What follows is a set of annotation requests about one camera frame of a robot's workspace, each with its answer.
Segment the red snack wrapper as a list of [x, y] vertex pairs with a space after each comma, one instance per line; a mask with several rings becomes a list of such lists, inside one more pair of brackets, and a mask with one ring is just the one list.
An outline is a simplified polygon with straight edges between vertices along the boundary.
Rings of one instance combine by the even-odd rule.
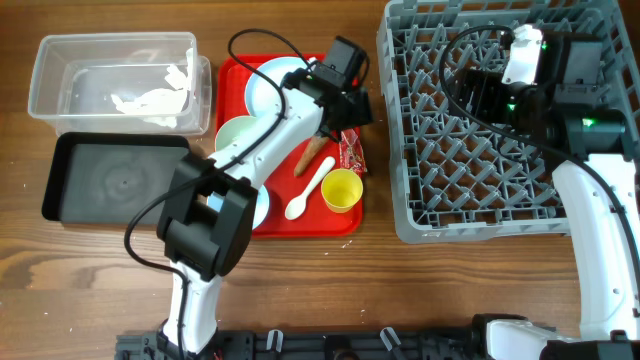
[[358, 176], [367, 172], [361, 141], [354, 129], [341, 132], [339, 147], [341, 168], [351, 170]]

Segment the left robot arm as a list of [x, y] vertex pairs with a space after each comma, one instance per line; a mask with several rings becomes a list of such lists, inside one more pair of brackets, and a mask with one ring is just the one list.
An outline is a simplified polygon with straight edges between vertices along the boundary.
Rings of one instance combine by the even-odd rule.
[[157, 225], [174, 274], [170, 316], [159, 338], [174, 357], [196, 358], [213, 338], [221, 280], [251, 239], [258, 190], [302, 142], [371, 123], [359, 75], [364, 49], [335, 38], [323, 61], [287, 73], [257, 127], [209, 158], [185, 156]]

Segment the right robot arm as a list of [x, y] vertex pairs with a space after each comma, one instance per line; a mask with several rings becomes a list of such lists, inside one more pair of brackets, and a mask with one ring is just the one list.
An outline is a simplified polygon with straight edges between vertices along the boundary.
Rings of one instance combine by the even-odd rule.
[[639, 355], [639, 145], [626, 115], [601, 100], [601, 41], [531, 25], [496, 26], [502, 73], [459, 70], [441, 88], [450, 110], [531, 145], [566, 213], [580, 281], [576, 339], [521, 317], [478, 315], [487, 359], [635, 359]]

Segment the white napkin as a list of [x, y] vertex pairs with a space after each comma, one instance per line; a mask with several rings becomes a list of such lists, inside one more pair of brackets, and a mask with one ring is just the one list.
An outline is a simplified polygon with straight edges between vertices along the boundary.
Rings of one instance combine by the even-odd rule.
[[187, 110], [194, 98], [194, 49], [189, 48], [185, 56], [186, 72], [174, 64], [166, 67], [164, 81], [169, 88], [152, 89], [133, 100], [124, 100], [119, 95], [111, 94], [116, 110], [126, 115], [142, 116], [142, 120], [147, 123], [176, 129], [178, 113]]

